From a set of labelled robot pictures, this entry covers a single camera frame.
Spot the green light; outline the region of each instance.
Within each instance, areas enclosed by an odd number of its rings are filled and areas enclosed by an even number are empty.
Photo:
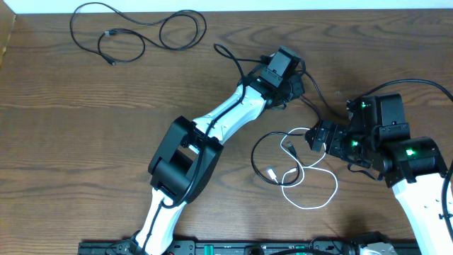
[[[415,152],[412,149],[407,149],[406,153],[408,154],[408,156],[412,156],[415,154]]]

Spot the wood grain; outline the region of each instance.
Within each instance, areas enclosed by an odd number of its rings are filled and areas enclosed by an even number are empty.
[[[133,13],[143,21],[167,13]],[[151,201],[147,164],[170,123],[192,119],[230,97],[239,78],[233,62],[219,56],[222,43],[238,57],[257,58],[285,45],[298,52],[326,100],[339,111],[385,81],[432,79],[453,91],[453,11],[279,11],[205,13],[208,31],[184,52],[147,45],[144,56],[112,67],[71,40],[69,15],[17,17],[4,68],[0,71],[0,253],[75,254],[87,239],[120,239],[142,227]],[[95,47],[109,28],[133,28],[157,39],[158,27],[143,28],[113,14],[84,14],[76,36]],[[193,34],[187,20],[168,23],[173,44]],[[116,57],[141,50],[137,38],[103,42]],[[248,71],[252,64],[244,63]],[[441,92],[405,84],[412,136],[430,136],[445,161],[452,160],[452,104]],[[328,114],[312,85],[306,96]],[[384,183],[351,174],[327,156],[322,165],[338,176],[331,204],[316,211],[290,205],[279,188],[266,185],[250,167],[255,141],[272,130],[312,126],[316,116],[300,102],[285,111],[265,112],[227,143],[200,197],[187,206],[178,235],[198,239],[300,240],[320,234],[351,237],[381,231],[412,239],[406,216]],[[301,139],[291,139],[307,161]],[[278,137],[257,148],[259,167],[281,174],[293,163],[277,149]],[[308,171],[290,191],[298,203],[319,205],[333,190],[326,174]]]

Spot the black bracket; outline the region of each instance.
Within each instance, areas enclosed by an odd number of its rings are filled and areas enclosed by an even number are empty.
[[[200,150],[204,135],[195,127],[195,123],[183,116],[177,118],[149,163],[148,172],[153,175],[151,185],[173,200],[181,199],[195,173],[199,156],[192,160],[178,148],[192,145]],[[207,185],[223,148],[217,138],[207,138],[200,171],[194,183],[195,188],[189,193],[187,203],[194,201]]]

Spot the brown wood surface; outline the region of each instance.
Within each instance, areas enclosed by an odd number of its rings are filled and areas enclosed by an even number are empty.
[[[155,21],[165,13],[134,13]],[[0,71],[0,253],[75,254],[87,239],[120,239],[142,228],[151,201],[147,165],[179,115],[189,119],[211,111],[234,91],[239,73],[219,56],[222,43],[238,57],[257,58],[285,45],[298,52],[338,110],[385,81],[432,79],[453,91],[453,11],[279,11],[206,13],[202,42],[184,52],[147,44],[144,56],[112,67],[78,48],[69,15],[20,15]],[[192,24],[168,23],[173,43],[193,34]],[[109,28],[126,27],[157,39],[159,27],[143,28],[114,14],[76,20],[81,43],[95,47]],[[103,49],[118,57],[141,50],[137,38],[118,36]],[[252,64],[244,63],[250,70]],[[437,89],[405,84],[413,137],[432,137],[445,161],[453,157],[453,106]],[[332,118],[306,81],[306,96]],[[227,143],[200,197],[187,206],[175,233],[198,239],[311,239],[320,234],[351,237],[381,231],[412,239],[408,220],[390,189],[327,156],[339,190],[321,210],[290,205],[280,189],[263,183],[250,166],[255,141],[272,130],[312,126],[315,115],[300,102],[267,111]],[[302,139],[291,138],[307,161]],[[259,167],[281,174],[294,164],[278,149],[279,137],[256,152]],[[304,185],[290,196],[320,205],[331,194],[328,174],[307,171]]]

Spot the wooden table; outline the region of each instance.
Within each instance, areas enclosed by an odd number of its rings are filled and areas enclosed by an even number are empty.
[[[166,13],[135,13],[155,21]],[[326,100],[345,102],[385,81],[432,79],[453,91],[453,11],[279,11],[205,13],[208,31],[184,52],[147,44],[144,56],[112,67],[78,48],[69,15],[19,15],[0,70],[0,253],[75,254],[81,240],[128,237],[142,228],[151,202],[147,166],[170,123],[211,111],[233,93],[234,63],[219,56],[222,43],[237,57],[269,55],[279,45],[298,52]],[[76,34],[95,47],[109,28],[126,27],[157,39],[114,14],[81,15]],[[193,33],[180,19],[164,37],[180,42]],[[107,53],[132,57],[138,38],[103,42]],[[253,64],[243,63],[248,71]],[[306,80],[306,96],[334,119]],[[453,157],[453,105],[437,89],[417,84],[390,87],[405,103],[412,136],[432,137],[445,161]],[[177,235],[210,240],[300,240],[324,234],[351,237],[381,231],[413,239],[401,206],[385,183],[351,174],[327,156],[322,166],[338,176],[339,190],[321,210],[298,210],[280,189],[263,183],[250,165],[255,141],[272,130],[311,127],[316,116],[301,102],[267,111],[227,143],[211,181],[187,206]],[[320,155],[291,138],[303,159]],[[294,165],[279,137],[257,149],[259,167],[282,174]],[[303,205],[320,205],[334,187],[328,174],[307,171],[289,192]]]

